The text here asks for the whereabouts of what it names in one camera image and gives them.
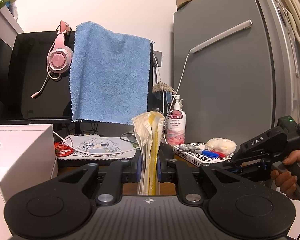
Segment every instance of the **power outlet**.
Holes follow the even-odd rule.
[[[159,65],[158,67],[161,67],[162,52],[154,50],[153,54],[154,54],[154,56],[155,56],[155,58],[156,58],[156,60],[158,62],[158,65]],[[155,60],[153,60],[153,65],[154,65],[154,67],[157,67],[156,63],[155,63]]]

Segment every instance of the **white box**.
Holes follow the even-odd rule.
[[[52,124],[0,125],[0,240],[11,237],[3,217],[9,198],[57,173]]]

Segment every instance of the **white wall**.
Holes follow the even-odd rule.
[[[176,0],[18,0],[16,5],[24,32],[55,30],[60,20],[73,29],[93,21],[114,32],[154,41],[154,49],[162,51],[162,81],[172,84]]]

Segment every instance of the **blue marker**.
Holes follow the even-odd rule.
[[[213,152],[209,152],[209,151],[202,151],[202,150],[196,150],[195,152],[199,153],[203,156],[209,157],[209,158],[213,158],[213,159],[219,158],[219,155],[217,153],[213,153]]]

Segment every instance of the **anime girl print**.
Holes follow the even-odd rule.
[[[77,155],[81,157],[107,156],[113,158],[118,155],[122,155],[122,153],[116,154],[116,152],[121,152],[121,150],[117,147],[117,145],[118,144],[114,143],[113,141],[102,137],[90,138],[83,141],[78,147],[78,150],[84,151],[86,152],[86,154],[74,152],[72,155]]]

